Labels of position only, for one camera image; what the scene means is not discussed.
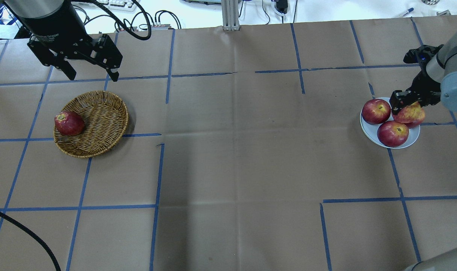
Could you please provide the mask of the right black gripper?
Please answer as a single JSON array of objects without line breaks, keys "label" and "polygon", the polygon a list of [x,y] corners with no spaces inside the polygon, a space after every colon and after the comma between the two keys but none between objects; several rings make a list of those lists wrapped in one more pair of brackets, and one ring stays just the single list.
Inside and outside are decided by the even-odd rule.
[{"label": "right black gripper", "polygon": [[390,96],[390,106],[393,114],[399,112],[414,102],[419,102],[421,107],[436,105],[440,102],[440,83],[432,79],[427,72],[427,65],[432,60],[437,60],[437,53],[443,48],[443,44],[434,47],[421,45],[419,48],[410,49],[403,58],[406,64],[417,63],[420,72],[416,75],[411,86],[405,91],[395,90]]}]

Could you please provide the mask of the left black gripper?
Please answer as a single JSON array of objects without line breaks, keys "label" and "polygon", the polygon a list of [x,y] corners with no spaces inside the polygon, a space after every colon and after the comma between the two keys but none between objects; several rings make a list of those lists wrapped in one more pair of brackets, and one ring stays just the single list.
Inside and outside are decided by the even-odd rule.
[{"label": "left black gripper", "polygon": [[86,60],[118,82],[122,54],[110,36],[87,34],[69,0],[15,0],[14,14],[31,32],[27,46],[43,65],[55,67],[73,81],[76,70],[69,60]]}]

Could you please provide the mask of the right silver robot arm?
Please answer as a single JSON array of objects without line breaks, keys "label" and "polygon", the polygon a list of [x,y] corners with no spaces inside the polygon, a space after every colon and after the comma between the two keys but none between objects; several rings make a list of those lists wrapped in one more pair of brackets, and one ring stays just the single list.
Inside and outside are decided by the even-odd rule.
[{"label": "right silver robot arm", "polygon": [[390,105],[396,116],[415,102],[421,106],[442,103],[447,110],[457,113],[457,31],[445,44],[409,50],[404,62],[417,63],[420,72],[410,87],[392,93]]}]

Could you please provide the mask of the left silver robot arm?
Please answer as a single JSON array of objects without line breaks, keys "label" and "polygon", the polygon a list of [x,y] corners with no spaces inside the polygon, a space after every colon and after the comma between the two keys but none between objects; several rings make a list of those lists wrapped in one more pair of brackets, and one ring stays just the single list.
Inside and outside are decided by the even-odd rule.
[{"label": "left silver robot arm", "polygon": [[107,34],[99,38],[87,34],[70,0],[0,0],[2,5],[29,30],[27,46],[44,66],[74,80],[76,70],[70,60],[85,60],[118,81],[122,54]]}]

